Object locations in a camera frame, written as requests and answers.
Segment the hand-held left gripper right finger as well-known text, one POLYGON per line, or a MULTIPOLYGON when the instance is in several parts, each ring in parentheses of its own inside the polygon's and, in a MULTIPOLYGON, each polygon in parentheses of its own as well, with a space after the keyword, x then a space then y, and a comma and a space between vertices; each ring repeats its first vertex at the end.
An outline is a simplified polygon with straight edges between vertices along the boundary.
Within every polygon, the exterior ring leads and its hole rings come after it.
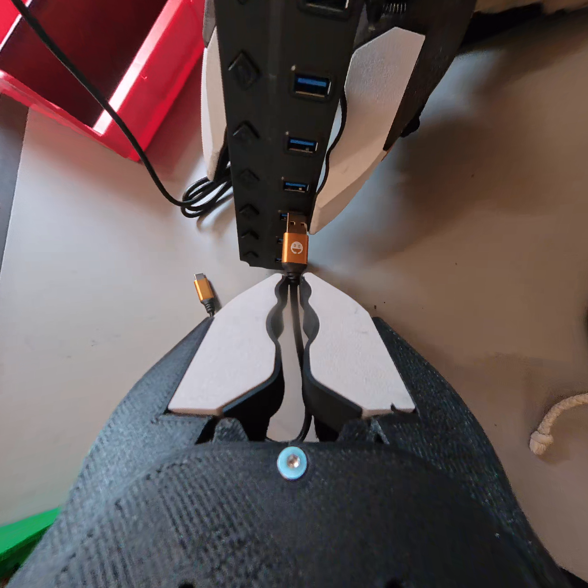
POLYGON ((302 391, 319 429, 337 436, 354 420, 412 414, 408 386, 367 310, 313 273, 301 278, 307 336, 302 391))

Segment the red plastic bin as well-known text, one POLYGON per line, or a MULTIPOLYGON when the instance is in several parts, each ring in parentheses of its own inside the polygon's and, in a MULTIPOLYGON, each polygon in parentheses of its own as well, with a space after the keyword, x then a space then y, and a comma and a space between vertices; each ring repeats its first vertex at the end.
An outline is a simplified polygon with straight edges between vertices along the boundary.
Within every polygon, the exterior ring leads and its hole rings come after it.
MULTIPOLYGON (((202 56, 204 1, 24 1, 146 150, 202 56)), ((1 93, 96 140, 139 157, 11 1, 1 1, 1 93)))

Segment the green plastic bin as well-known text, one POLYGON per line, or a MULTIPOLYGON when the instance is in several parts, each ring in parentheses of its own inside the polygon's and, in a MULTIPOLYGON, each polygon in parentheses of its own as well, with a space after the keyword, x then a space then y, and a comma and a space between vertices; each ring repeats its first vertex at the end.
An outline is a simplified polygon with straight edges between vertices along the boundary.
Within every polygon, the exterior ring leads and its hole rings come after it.
POLYGON ((1 585, 26 561, 59 512, 57 507, 1 526, 1 585))

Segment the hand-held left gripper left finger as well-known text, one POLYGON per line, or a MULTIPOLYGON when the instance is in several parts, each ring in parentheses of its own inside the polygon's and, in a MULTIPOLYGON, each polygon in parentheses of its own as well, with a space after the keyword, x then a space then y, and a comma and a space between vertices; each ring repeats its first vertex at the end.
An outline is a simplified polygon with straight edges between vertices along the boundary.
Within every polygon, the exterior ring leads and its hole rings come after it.
POLYGON ((277 273, 227 303, 212 319, 169 404, 174 415, 236 419, 265 439, 281 407, 284 276, 277 273))

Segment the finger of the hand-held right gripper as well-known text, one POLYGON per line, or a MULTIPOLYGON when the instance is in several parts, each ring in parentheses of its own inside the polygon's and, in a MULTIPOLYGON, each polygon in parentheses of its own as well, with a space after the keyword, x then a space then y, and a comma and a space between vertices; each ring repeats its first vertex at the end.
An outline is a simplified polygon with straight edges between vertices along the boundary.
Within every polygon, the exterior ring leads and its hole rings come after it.
POLYGON ((201 80, 202 153, 207 178, 218 180, 228 164, 227 121, 217 26, 203 53, 201 80))
POLYGON ((310 233, 334 220, 385 157, 385 143, 425 41, 423 34, 390 29, 354 50, 345 80, 346 117, 330 151, 310 233))

